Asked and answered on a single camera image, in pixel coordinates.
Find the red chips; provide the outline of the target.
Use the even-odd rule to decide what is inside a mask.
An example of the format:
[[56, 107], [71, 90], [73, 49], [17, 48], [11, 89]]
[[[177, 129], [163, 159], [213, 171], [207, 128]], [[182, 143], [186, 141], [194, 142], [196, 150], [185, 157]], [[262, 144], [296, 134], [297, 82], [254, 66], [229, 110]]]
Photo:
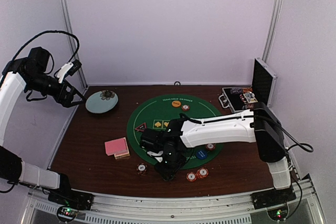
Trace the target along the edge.
[[206, 149], [207, 149], [207, 150], [209, 150], [209, 151], [212, 151], [212, 150], [214, 150], [214, 149], [215, 149], [215, 147], [216, 147], [216, 145], [215, 145], [215, 144], [207, 144], [207, 145], [206, 145]]
[[194, 182], [194, 181], [197, 180], [197, 175], [194, 172], [189, 172], [189, 173], [186, 174], [186, 179], [189, 182]]
[[188, 111], [188, 110], [190, 109], [190, 106], [187, 105], [187, 104], [185, 104], [185, 105], [182, 105], [182, 106], [181, 106], [181, 109], [182, 109], [183, 111]]

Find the orange chip stack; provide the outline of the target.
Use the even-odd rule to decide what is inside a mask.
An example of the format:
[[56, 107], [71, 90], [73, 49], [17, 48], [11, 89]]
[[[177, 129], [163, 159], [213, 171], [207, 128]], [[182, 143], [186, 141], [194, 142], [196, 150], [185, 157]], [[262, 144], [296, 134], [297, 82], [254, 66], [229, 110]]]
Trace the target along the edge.
[[207, 168], [202, 167], [202, 168], [197, 170], [196, 174], [197, 174], [198, 178], [203, 179], [203, 178], [206, 178], [208, 176], [209, 172], [208, 172]]

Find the blue small blind button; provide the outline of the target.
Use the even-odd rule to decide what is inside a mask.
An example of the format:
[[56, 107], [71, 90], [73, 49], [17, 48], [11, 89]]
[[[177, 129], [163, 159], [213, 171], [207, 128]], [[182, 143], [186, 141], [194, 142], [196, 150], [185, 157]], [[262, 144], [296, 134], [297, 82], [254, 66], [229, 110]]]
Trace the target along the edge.
[[208, 157], [207, 151], [199, 150], [196, 152], [196, 158], [200, 160], [204, 160]]

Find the triangular black red dealer button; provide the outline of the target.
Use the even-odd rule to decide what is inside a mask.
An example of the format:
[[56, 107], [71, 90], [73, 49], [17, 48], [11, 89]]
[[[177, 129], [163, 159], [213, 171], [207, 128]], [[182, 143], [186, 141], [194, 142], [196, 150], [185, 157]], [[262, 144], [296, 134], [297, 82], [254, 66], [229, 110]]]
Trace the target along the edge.
[[139, 126], [135, 127], [136, 132], [144, 132], [147, 129], [146, 123], [142, 123]]

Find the orange big blind button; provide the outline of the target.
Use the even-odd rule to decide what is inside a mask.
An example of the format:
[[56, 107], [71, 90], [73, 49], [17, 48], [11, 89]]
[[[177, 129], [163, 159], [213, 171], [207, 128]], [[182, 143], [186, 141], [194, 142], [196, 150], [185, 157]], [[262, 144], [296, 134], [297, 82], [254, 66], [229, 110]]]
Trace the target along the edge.
[[172, 106], [175, 107], [175, 108], [178, 108], [178, 107], [181, 106], [181, 102], [178, 101], [178, 100], [174, 100], [174, 101], [172, 102]]

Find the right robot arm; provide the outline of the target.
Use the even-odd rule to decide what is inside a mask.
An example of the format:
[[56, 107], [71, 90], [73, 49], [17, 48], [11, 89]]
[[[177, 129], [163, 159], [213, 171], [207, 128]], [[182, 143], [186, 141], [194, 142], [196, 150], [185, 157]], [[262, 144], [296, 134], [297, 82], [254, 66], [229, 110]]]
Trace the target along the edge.
[[195, 119], [181, 113], [164, 130], [145, 129], [139, 146], [156, 160], [154, 167], [161, 177], [170, 181], [187, 163], [187, 150], [231, 142], [257, 144], [259, 158], [267, 163], [273, 179], [274, 188], [269, 192], [272, 203], [279, 204], [289, 196], [291, 178], [284, 130], [262, 102], [252, 109], [212, 118]]

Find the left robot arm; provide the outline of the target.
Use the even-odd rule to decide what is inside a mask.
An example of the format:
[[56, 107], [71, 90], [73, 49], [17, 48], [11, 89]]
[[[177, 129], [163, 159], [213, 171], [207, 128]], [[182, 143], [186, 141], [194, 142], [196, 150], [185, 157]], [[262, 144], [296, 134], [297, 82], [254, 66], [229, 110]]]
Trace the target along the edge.
[[[55, 77], [47, 73], [50, 52], [42, 47], [30, 50], [28, 57], [10, 61], [1, 76], [1, 143], [13, 108], [21, 93], [39, 92], [65, 108], [86, 102], [86, 98], [67, 80], [80, 69], [79, 60], [64, 64]], [[1, 147], [1, 178], [12, 185], [19, 183], [55, 190], [54, 194], [64, 205], [71, 205], [76, 197], [65, 174], [51, 172], [24, 162], [19, 156]]]

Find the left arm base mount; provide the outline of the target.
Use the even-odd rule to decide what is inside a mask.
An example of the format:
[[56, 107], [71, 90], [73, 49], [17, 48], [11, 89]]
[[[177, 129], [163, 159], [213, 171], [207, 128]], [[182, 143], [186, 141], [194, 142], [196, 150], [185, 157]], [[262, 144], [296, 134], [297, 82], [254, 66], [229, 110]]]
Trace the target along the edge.
[[48, 194], [49, 201], [77, 210], [90, 210], [93, 199], [93, 194], [73, 190], [69, 194], [50, 190]]

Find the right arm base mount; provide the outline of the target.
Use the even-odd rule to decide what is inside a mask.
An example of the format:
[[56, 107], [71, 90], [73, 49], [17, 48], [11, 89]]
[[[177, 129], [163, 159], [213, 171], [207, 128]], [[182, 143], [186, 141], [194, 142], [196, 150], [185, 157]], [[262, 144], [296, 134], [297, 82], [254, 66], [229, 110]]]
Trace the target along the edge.
[[296, 194], [292, 189], [270, 189], [251, 194], [251, 199], [255, 209], [268, 208], [285, 204], [296, 199]]

